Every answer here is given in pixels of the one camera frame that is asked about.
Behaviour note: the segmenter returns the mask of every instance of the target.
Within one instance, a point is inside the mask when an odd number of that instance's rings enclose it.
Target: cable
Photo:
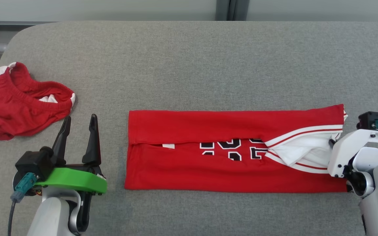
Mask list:
[[[12,217],[14,216],[15,201],[12,202],[10,217],[8,218],[8,236],[11,236]]]

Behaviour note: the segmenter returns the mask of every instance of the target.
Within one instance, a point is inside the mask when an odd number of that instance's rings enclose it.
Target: clothing tag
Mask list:
[[[46,102],[46,103],[57,103],[55,96],[53,94],[49,96],[42,97],[39,101]]]
[[[163,144],[162,145],[164,148],[171,148],[174,149],[174,144]]]

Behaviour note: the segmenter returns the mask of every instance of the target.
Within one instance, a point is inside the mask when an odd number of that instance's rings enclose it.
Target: black and white number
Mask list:
[[[266,153],[267,149],[265,148],[255,148],[250,147],[250,158],[251,159],[262,159],[261,153]]]
[[[251,143],[264,143],[261,139],[249,139]]]
[[[200,149],[214,149],[214,143],[199,143]]]
[[[229,151],[228,158],[234,161],[241,161],[242,156],[237,151]]]
[[[232,139],[230,142],[218,142],[222,149],[237,149],[242,145],[240,139]]]

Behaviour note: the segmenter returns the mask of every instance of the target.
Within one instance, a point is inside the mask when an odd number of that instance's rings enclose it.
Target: gray table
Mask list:
[[[311,109],[345,103],[349,118],[378,111],[378,23],[65,22],[17,34],[0,66],[24,63],[39,81],[78,96],[67,162],[79,163],[90,115],[99,117],[108,193],[94,197],[87,235],[358,236],[354,194],[127,191],[130,109]],[[51,144],[61,123],[0,142],[0,235],[6,234],[14,163]],[[25,235],[39,197],[23,200],[13,235]]]

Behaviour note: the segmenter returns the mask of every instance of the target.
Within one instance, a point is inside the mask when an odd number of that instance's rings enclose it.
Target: red basketball shorts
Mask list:
[[[281,111],[129,112],[127,189],[339,192],[327,172],[343,105]]]
[[[38,82],[26,66],[0,67],[0,140],[33,136],[71,112],[75,93],[57,82]]]

